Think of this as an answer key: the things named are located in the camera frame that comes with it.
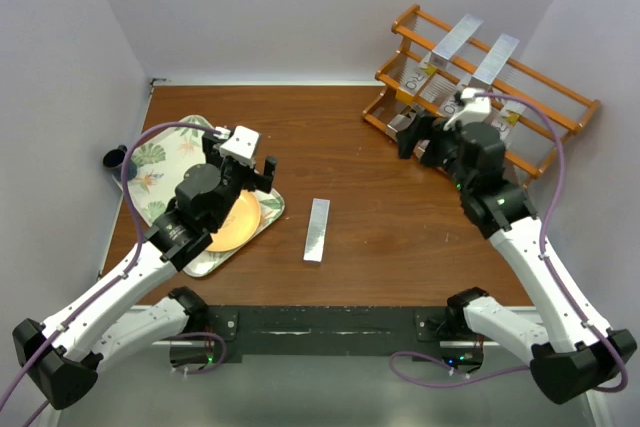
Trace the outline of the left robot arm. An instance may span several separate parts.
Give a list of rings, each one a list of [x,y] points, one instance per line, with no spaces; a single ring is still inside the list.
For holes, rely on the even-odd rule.
[[[263,170],[255,167],[260,133],[243,126],[202,132],[204,162],[187,170],[149,229],[136,230],[134,247],[121,263],[66,308],[14,328],[17,377],[29,377],[52,408],[76,403],[108,362],[144,341],[196,339],[205,332],[205,306],[190,290],[170,294],[148,322],[131,329],[118,324],[131,306],[212,244],[243,191],[272,188],[276,158],[267,157]]]

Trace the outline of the silver angled R&O box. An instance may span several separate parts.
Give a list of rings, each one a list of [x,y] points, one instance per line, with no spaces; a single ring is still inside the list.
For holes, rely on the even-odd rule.
[[[414,120],[416,112],[412,109],[396,114],[386,125],[386,135],[394,141],[397,140],[397,133],[406,129]]]

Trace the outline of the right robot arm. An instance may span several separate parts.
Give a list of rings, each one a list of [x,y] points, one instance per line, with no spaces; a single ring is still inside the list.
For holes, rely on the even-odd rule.
[[[613,329],[563,266],[527,191],[504,174],[506,148],[497,130],[482,122],[450,130],[444,124],[418,113],[396,134],[398,154],[408,158],[418,142],[426,142],[421,164],[441,169],[455,184],[464,214],[515,272],[542,320],[528,321],[474,287],[448,299],[448,333],[498,342],[555,404],[599,389],[636,352],[635,338]]]

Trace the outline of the silver gold R&O toothpaste box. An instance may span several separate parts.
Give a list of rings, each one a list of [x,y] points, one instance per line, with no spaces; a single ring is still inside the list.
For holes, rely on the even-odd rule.
[[[498,130],[505,146],[509,147],[513,140],[516,124],[526,110],[526,107],[519,102],[511,100],[497,100],[497,105],[499,108],[495,108],[491,125]]]

